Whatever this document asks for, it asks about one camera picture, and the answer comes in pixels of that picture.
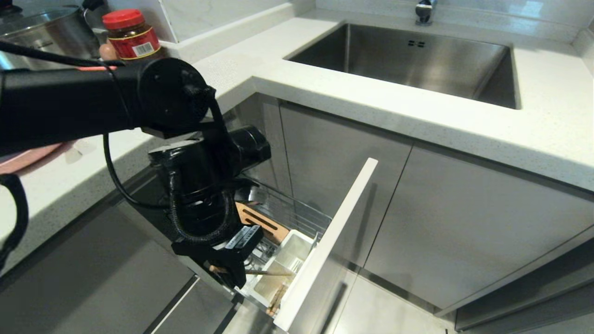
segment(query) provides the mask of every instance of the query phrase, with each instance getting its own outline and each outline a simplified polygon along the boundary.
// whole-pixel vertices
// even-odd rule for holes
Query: white countertop
[[[344,22],[422,31],[513,48],[520,110],[283,60]],[[552,40],[408,19],[314,10],[193,64],[217,89],[223,111],[263,93],[451,147],[594,191],[594,81],[571,45]],[[7,269],[114,189],[101,138],[69,163],[62,155],[22,177],[30,228]],[[161,140],[139,130],[111,136],[122,180],[148,165]],[[0,189],[0,240],[14,205]]]

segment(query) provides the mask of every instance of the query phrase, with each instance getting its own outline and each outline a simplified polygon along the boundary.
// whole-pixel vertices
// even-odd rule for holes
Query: faucet
[[[433,12],[437,6],[437,0],[421,0],[416,6],[415,12],[417,26],[430,26],[433,23]]]

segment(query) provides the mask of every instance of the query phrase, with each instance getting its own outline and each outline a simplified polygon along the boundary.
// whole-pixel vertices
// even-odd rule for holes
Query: barcode
[[[138,46],[133,46],[132,50],[134,50],[134,53],[137,57],[147,55],[154,51],[153,46],[150,42],[146,42],[145,44],[141,44]]]

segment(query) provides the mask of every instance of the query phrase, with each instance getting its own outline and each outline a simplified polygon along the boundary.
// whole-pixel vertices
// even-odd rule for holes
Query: open drawer
[[[346,274],[343,250],[352,247],[340,236],[348,228],[347,220],[377,163],[367,160],[334,218],[267,187],[250,194],[254,198],[249,200],[262,203],[249,205],[251,209],[290,232],[259,265],[249,264],[252,269],[277,275],[248,275],[246,285],[238,292],[263,310],[270,311],[272,304],[278,306],[270,315],[282,330],[311,333],[324,326]],[[263,250],[256,251],[261,255]]]

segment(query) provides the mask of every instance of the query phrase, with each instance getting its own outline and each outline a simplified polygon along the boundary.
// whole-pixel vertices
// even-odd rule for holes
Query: pot lid
[[[78,10],[78,6],[69,5],[49,8],[23,8],[17,6],[0,8],[0,36],[22,30],[34,29],[51,21],[68,16]]]

